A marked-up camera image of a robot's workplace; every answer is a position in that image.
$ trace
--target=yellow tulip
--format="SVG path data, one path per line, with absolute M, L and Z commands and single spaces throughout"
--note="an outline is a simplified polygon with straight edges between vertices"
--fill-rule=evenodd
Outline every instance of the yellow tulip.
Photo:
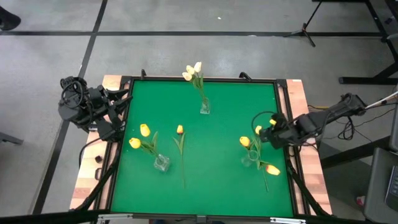
M 250 139 L 248 137 L 246 137 L 246 136 L 242 136 L 239 139 L 239 142 L 241 142 L 242 146 L 244 146 L 244 147 L 249 147 L 250 146 Z
M 195 69 L 195 72 L 200 72 L 201 70 L 201 62 L 197 62 L 195 66 L 193 67 Z
M 187 72 L 191 75 L 195 74 L 195 69 L 191 65 L 187 65 Z
M 148 137 L 150 135 L 150 129 L 148 128 L 148 125 L 142 124 L 139 127 L 140 127 L 142 136 Z
M 278 168 L 274 167 L 273 165 L 267 165 L 266 171 L 267 171 L 267 173 L 272 174 L 272 175 L 280 174 L 280 170 Z
M 260 135 L 260 130 L 262 129 L 262 127 L 260 125 L 258 125 L 256 127 L 256 134 Z
M 179 125 L 177 127 L 177 134 L 182 134 L 184 132 L 184 128 L 182 127 L 182 125 Z
M 184 77 L 184 79 L 185 79 L 186 81 L 191 81 L 191 79 L 192 79 L 192 75 L 189 74 L 188 72 L 183 72 L 183 73 L 182 73 L 182 76 Z
M 138 149 L 141 146 L 141 141 L 139 139 L 136 139 L 136 138 L 131 138 L 129 140 L 129 143 L 130 143 L 130 146 L 133 149 Z

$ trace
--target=green mat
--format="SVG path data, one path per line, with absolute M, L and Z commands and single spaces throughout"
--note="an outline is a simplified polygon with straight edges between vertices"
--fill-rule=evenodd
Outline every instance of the green mat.
M 274 86 L 249 83 L 205 83 L 210 114 L 200 114 L 201 99 L 189 82 L 135 81 L 114 190 L 112 212 L 168 213 L 292 217 L 292 204 L 282 150 L 269 143 L 262 158 L 278 167 L 278 176 L 255 164 L 244 167 L 246 150 L 241 136 L 253 136 L 251 119 L 260 111 L 277 111 Z M 169 170 L 154 168 L 154 158 L 128 141 L 140 138 L 146 123 L 152 135 L 158 131 L 158 152 L 168 156 Z M 185 189 L 180 154 L 172 137 L 182 124 L 185 136 Z M 269 125 L 269 115 L 255 125 Z

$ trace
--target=glass vase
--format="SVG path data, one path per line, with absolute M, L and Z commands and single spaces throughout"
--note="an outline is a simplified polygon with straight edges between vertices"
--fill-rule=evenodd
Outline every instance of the glass vase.
M 254 162 L 259 160 L 259 153 L 255 150 L 248 150 L 248 153 L 241 159 L 245 167 L 249 167 Z
M 209 98 L 207 98 L 207 97 L 202 98 L 200 113 L 201 114 L 210 114 Z
M 170 159 L 158 154 L 155 158 L 154 167 L 162 172 L 166 172 L 170 165 Z

